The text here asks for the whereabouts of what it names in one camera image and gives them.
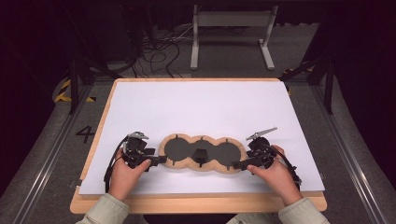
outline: sleeve cuff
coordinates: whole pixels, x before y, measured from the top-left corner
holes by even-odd
[[[128,216],[129,206],[110,194],[100,197],[86,217],[96,223],[122,223]]]
[[[308,198],[302,198],[296,203],[293,203],[280,210],[279,218],[284,224],[328,223],[327,218],[318,211],[318,209]]]

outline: wooden table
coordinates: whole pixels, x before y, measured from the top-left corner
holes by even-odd
[[[146,81],[279,81],[276,78],[123,78],[116,82]],[[115,85],[109,94],[98,130],[80,179],[88,173],[92,157],[104,127]],[[70,210],[75,214],[84,214],[94,206],[100,195],[80,195],[76,188]],[[311,199],[319,211],[327,208],[322,191],[303,192]],[[130,206],[131,214],[216,214],[216,213],[265,213],[277,212],[284,207],[280,197],[273,193],[205,193],[205,194],[164,194],[164,195],[131,195],[125,203]]]

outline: hand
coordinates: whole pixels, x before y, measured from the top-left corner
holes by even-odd
[[[278,146],[272,146],[280,153],[285,155],[285,150]],[[274,163],[268,169],[262,169],[254,165],[249,165],[247,169],[261,177],[267,185],[279,195],[285,206],[291,205],[303,198],[301,192],[297,189],[288,168],[280,163],[279,160],[274,160]]]
[[[116,159],[122,156],[122,148],[117,152]],[[124,201],[134,189],[138,178],[149,168],[151,160],[145,160],[134,169],[125,164],[124,159],[117,160],[113,165],[110,189],[108,193],[120,201]]]

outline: white board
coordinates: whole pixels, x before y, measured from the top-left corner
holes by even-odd
[[[79,194],[103,194],[106,168],[119,142],[128,133],[149,137],[158,148],[171,133],[231,137],[249,150],[245,139],[265,135],[281,146],[297,175],[301,191],[324,186],[283,82],[276,81],[162,81],[115,82],[106,121],[91,166]],[[215,171],[174,170],[159,165],[144,173],[132,194],[269,192],[249,171],[224,175]]]

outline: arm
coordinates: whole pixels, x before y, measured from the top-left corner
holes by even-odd
[[[273,147],[285,154],[281,147]],[[303,197],[295,186],[288,168],[279,160],[274,160],[274,163],[266,170],[253,165],[249,165],[247,169],[262,178],[282,198],[285,208],[279,212],[279,218],[283,223],[329,223],[312,202]]]
[[[121,149],[116,158],[121,157]],[[143,161],[131,169],[121,158],[114,163],[110,189],[78,224],[122,223],[128,216],[129,206],[124,203],[137,184],[138,178],[149,168],[151,160]]]

